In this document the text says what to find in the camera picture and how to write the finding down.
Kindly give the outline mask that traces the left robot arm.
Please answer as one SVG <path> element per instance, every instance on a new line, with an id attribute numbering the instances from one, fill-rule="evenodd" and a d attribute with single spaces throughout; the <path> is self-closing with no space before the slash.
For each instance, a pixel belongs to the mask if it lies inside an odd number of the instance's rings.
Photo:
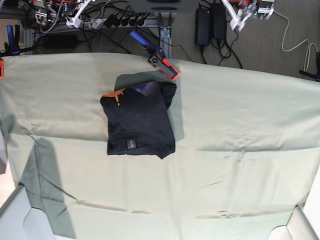
<path id="1" fill-rule="evenodd" d="M 274 12 L 275 0 L 221 0 L 231 16 L 230 28 L 240 32 L 250 18 L 268 20 Z"/>

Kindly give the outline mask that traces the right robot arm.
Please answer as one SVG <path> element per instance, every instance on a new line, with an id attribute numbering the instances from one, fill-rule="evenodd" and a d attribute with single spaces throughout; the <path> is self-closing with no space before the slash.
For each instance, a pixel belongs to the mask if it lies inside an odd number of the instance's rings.
<path id="1" fill-rule="evenodd" d="M 81 15 L 91 3 L 90 0 L 25 0 L 27 11 L 33 20 L 46 32 L 58 23 L 65 22 L 69 28 L 78 29 Z"/>

